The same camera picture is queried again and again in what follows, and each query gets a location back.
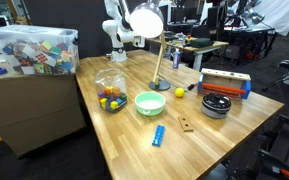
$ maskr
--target glass jar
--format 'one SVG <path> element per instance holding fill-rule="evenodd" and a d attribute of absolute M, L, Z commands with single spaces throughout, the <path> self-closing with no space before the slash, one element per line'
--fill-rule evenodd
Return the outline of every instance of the glass jar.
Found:
<path fill-rule="evenodd" d="M 100 106 L 116 113 L 127 103 L 126 79 L 119 69 L 104 69 L 97 73 L 95 87 Z"/>

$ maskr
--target wooden table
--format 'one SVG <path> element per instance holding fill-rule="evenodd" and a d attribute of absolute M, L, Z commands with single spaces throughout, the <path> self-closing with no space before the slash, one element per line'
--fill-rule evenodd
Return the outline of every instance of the wooden table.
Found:
<path fill-rule="evenodd" d="M 247 100 L 232 99 L 227 117 L 214 120 L 201 112 L 202 94 L 176 98 L 174 86 L 187 87 L 200 73 L 187 67 L 173 69 L 162 59 L 160 75 L 172 85 L 160 91 L 164 111 L 146 117 L 136 111 L 134 99 L 151 91 L 157 56 L 143 50 L 128 52 L 128 60 L 110 62 L 105 57 L 85 58 L 76 72 L 110 173 L 114 179 L 196 179 L 209 172 L 252 134 L 283 104 L 251 92 Z M 127 79 L 128 104 L 117 114 L 101 109 L 94 88 L 96 74 L 106 68 L 120 69 Z M 190 119 L 193 132 L 184 132 L 178 116 Z M 165 126 L 161 147 L 152 146 L 157 125 Z"/>
<path fill-rule="evenodd" d="M 155 42 L 155 43 L 161 44 L 160 39 L 154 38 L 154 39 L 147 39 L 147 40 L 150 42 Z M 172 46 L 174 48 L 179 48 L 183 51 L 194 52 L 195 53 L 195 59 L 194 59 L 193 69 L 200 71 L 203 54 L 210 52 L 210 51 L 214 51 L 214 50 L 219 49 L 223 46 L 227 46 L 228 43 L 227 42 L 221 42 L 221 41 L 215 41 L 212 46 L 207 46 L 207 47 L 203 47 L 203 48 L 183 47 L 183 45 L 181 43 L 176 43 L 174 41 L 166 42 L 166 45 Z"/>

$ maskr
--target white sheet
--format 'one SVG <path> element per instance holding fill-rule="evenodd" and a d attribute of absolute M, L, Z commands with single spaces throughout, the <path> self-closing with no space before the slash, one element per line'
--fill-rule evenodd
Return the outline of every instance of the white sheet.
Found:
<path fill-rule="evenodd" d="M 207 17 L 207 9 L 211 6 L 211 3 L 204 4 L 201 20 Z M 262 3 L 255 7 L 255 11 L 265 15 L 263 23 L 275 28 L 279 34 L 287 35 L 289 32 L 289 0 L 262 0 Z M 250 21 L 247 23 L 250 28 L 267 28 L 263 23 L 258 25 L 254 25 Z"/>

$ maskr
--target plastic bin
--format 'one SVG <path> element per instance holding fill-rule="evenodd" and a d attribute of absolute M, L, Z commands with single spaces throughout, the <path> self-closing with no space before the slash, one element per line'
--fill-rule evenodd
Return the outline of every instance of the plastic bin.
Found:
<path fill-rule="evenodd" d="M 18 74 L 73 74 L 78 66 L 78 31 L 40 26 L 0 27 L 0 48 Z"/>

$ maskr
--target green bowl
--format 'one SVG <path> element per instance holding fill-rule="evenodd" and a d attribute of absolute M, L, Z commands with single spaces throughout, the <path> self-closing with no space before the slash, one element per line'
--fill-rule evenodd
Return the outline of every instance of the green bowl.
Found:
<path fill-rule="evenodd" d="M 136 109 L 145 116 L 161 113 L 165 105 L 165 97 L 156 92 L 143 92 L 135 98 Z"/>

